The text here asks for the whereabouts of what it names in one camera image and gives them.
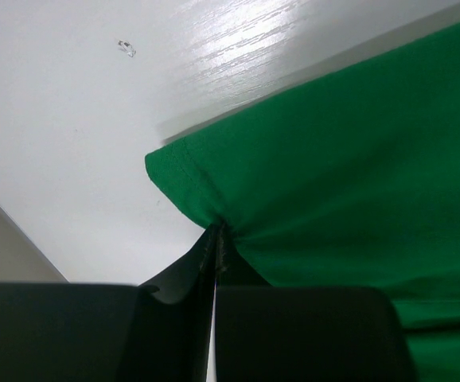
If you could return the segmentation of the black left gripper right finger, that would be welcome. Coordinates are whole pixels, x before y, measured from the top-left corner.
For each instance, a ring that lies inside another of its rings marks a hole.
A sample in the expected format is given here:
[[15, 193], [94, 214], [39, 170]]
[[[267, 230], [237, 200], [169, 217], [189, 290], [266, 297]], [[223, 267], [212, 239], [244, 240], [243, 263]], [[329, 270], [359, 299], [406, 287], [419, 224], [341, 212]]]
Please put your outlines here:
[[219, 381], [417, 381], [388, 297], [360, 286], [274, 287], [218, 232]]

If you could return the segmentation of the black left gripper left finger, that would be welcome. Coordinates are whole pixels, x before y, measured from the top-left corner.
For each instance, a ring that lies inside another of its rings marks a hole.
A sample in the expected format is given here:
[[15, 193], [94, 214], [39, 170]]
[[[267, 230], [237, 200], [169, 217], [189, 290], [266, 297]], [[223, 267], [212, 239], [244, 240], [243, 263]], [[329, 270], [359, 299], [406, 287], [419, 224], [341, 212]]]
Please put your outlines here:
[[0, 381], [202, 381], [216, 229], [138, 286], [0, 283]]

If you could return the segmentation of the green t shirt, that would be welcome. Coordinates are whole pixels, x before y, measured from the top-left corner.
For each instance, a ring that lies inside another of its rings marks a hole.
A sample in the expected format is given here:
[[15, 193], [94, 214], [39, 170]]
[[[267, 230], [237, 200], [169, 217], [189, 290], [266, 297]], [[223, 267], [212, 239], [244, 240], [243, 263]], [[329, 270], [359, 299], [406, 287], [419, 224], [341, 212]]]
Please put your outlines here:
[[145, 157], [195, 224], [276, 287], [393, 301], [423, 381], [460, 381], [460, 22]]

